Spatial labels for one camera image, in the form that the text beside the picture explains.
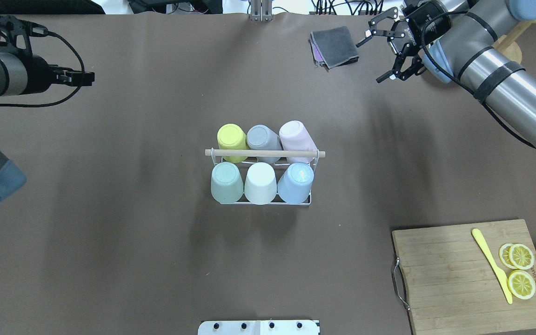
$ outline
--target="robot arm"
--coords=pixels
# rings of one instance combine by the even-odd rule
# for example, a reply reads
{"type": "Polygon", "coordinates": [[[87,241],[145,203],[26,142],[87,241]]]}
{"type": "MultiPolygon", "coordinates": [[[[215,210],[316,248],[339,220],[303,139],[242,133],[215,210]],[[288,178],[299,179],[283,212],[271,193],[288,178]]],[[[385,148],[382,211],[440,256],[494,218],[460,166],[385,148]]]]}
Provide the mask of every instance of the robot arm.
{"type": "Polygon", "coordinates": [[[536,19],[536,0],[429,0],[418,5],[407,7],[404,20],[396,19],[393,30],[401,27],[404,36],[389,37],[396,62],[378,82],[406,80],[421,74],[425,65],[443,82],[462,86],[536,147],[536,79],[491,47],[519,21],[536,19]],[[419,49],[432,42],[421,62],[419,49]],[[413,57],[418,69],[400,72],[402,62],[396,64],[404,57],[413,57]]]}
{"type": "MultiPolygon", "coordinates": [[[[82,86],[91,86],[94,73],[85,72],[80,60],[81,70],[49,65],[32,53],[30,37],[55,36],[76,51],[61,36],[50,32],[46,27],[36,23],[21,21],[13,16],[0,16],[0,97],[4,95],[21,95],[42,93],[56,83],[76,87],[68,97],[51,104],[13,105],[9,107],[45,107],[54,106],[72,97],[82,86]],[[18,40],[23,39],[25,47],[19,47],[18,40]]],[[[26,182],[26,177],[6,155],[0,151],[0,202],[17,191],[26,182]]]]}

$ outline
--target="cutting board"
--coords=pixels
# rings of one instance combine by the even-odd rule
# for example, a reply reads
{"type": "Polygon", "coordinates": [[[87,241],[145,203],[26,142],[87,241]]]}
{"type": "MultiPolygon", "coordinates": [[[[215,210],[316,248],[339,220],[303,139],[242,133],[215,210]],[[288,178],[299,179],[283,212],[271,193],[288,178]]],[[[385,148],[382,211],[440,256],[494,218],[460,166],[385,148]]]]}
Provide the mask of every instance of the cutting board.
{"type": "MultiPolygon", "coordinates": [[[[414,335],[482,335],[536,328],[536,293],[526,301],[515,297],[512,305],[506,302],[470,233],[473,228],[481,230],[507,275],[512,270],[499,259],[502,244],[525,244],[536,256],[524,220],[392,232],[414,335]]],[[[527,271],[536,279],[536,263],[527,271]]]]}

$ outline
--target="yellow knife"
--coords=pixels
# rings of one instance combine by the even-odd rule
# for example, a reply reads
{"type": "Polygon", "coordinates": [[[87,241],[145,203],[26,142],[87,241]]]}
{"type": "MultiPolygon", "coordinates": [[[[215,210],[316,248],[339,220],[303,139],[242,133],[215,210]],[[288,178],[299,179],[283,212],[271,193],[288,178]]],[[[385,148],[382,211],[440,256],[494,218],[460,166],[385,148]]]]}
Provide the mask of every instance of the yellow knife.
{"type": "Polygon", "coordinates": [[[485,258],[487,258],[487,261],[489,261],[489,265],[491,265],[493,272],[495,272],[497,280],[500,282],[500,286],[502,287],[504,295],[506,296],[506,300],[508,303],[512,303],[512,293],[508,289],[508,277],[506,276],[506,272],[498,267],[496,261],[493,259],[493,256],[491,256],[491,251],[489,250],[489,246],[487,246],[487,242],[485,241],[485,237],[483,237],[481,231],[475,228],[471,231],[471,233],[473,234],[477,244],[479,244],[479,248],[481,248],[485,258]]]}

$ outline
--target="lemon slice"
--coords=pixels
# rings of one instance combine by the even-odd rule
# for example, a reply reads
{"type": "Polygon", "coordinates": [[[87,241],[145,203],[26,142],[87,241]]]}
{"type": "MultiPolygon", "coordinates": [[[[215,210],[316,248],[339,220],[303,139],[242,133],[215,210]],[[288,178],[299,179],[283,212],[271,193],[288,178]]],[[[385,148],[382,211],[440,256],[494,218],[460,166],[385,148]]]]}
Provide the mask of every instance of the lemon slice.
{"type": "Polygon", "coordinates": [[[512,262],[510,261],[510,247],[512,246],[512,243],[506,243],[500,247],[500,261],[502,261],[502,263],[508,268],[516,269],[516,267],[512,265],[512,262]]]}
{"type": "Polygon", "coordinates": [[[527,271],[514,270],[508,277],[508,289],[519,299],[530,299],[535,294],[535,280],[527,271]]]}
{"type": "Polygon", "coordinates": [[[512,265],[519,270],[527,270],[535,263],[532,251],[524,244],[512,244],[508,249],[508,258],[512,265]]]}

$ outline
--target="brown table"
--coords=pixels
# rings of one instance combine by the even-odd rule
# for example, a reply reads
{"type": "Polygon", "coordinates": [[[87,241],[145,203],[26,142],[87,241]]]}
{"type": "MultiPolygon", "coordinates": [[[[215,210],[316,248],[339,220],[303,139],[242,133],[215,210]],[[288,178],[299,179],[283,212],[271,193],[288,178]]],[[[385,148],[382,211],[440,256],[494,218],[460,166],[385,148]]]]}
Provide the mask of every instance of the brown table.
{"type": "MultiPolygon", "coordinates": [[[[313,64],[311,30],[346,25],[359,41],[365,17],[21,18],[66,37],[96,82],[61,106],[0,109],[0,149],[28,177],[0,204],[0,334],[313,318],[325,335],[409,335],[392,230],[521,218],[536,245],[536,151],[472,97],[429,74],[378,85],[384,39],[359,63],[313,64]],[[327,153],[311,206],[216,203],[204,149],[217,129],[292,119],[327,153]]],[[[536,26],[521,40],[536,76],[536,26]]],[[[53,38],[33,47],[78,66],[53,38]]]]}

